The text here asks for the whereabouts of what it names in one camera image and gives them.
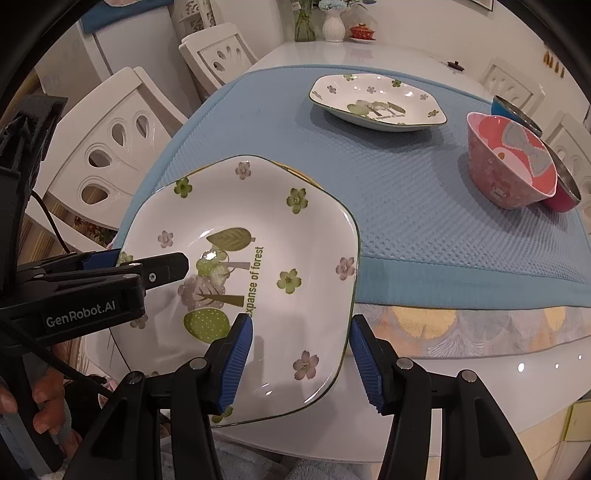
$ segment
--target picture frame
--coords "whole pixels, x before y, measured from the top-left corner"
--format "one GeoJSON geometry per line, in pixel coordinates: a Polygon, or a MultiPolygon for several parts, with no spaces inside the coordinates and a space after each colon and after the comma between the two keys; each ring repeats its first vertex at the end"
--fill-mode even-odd
{"type": "Polygon", "coordinates": [[[478,5],[480,5],[483,8],[486,8],[489,12],[492,12],[492,10],[495,7],[495,0],[470,0],[478,5]]]}

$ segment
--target floor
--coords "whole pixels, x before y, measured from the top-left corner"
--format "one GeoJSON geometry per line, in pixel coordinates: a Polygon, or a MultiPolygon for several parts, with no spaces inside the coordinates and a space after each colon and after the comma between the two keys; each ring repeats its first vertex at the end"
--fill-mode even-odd
{"type": "MultiPolygon", "coordinates": [[[[546,478],[554,456],[558,451],[567,410],[567,408],[560,410],[549,419],[518,434],[518,438],[534,467],[538,480],[546,478]]],[[[426,480],[437,480],[439,478],[439,461],[440,457],[431,457],[429,459],[426,480]]],[[[374,479],[378,478],[380,466],[380,463],[372,465],[374,479]]]]}

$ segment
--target glass vase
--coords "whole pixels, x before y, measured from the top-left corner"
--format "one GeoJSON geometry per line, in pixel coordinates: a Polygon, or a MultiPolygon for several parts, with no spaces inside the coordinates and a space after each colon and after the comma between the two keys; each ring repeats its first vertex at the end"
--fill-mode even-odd
{"type": "Polygon", "coordinates": [[[295,41],[314,41],[312,27],[312,0],[300,0],[301,9],[295,15],[295,41]]]}

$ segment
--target cable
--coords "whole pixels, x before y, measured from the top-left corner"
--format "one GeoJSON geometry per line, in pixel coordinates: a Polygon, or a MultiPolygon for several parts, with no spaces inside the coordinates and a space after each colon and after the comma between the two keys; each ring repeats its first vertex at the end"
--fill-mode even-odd
{"type": "Polygon", "coordinates": [[[70,252],[70,249],[68,248],[68,246],[64,242],[64,239],[61,237],[60,232],[57,229],[56,224],[53,221],[53,218],[51,218],[51,214],[49,213],[49,210],[47,210],[47,207],[45,206],[45,203],[43,203],[43,200],[41,199],[41,197],[34,190],[31,190],[31,197],[33,197],[37,201],[37,203],[40,205],[41,209],[43,210],[43,213],[45,213],[45,216],[47,217],[47,220],[49,220],[51,228],[53,228],[53,233],[56,234],[57,241],[60,243],[61,247],[64,249],[64,251],[67,254],[72,253],[72,252],[70,252]]]}
{"type": "Polygon", "coordinates": [[[0,317],[0,330],[2,333],[8,335],[13,340],[16,340],[17,342],[26,346],[41,360],[63,373],[67,378],[80,382],[82,385],[85,385],[86,388],[97,394],[103,395],[106,398],[111,398],[113,396],[113,392],[107,390],[102,385],[99,385],[85,374],[81,374],[78,370],[72,368],[70,365],[56,357],[52,352],[41,346],[35,339],[31,338],[25,331],[23,331],[11,320],[0,317]]]}

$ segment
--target blue bowl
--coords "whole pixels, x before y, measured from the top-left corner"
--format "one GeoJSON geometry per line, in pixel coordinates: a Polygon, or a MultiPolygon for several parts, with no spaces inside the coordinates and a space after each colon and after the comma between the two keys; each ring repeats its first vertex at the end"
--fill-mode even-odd
{"type": "Polygon", "coordinates": [[[491,106],[491,115],[500,115],[510,118],[514,122],[531,130],[536,137],[542,137],[542,129],[538,127],[538,124],[503,97],[499,97],[498,95],[494,97],[491,106]]]}

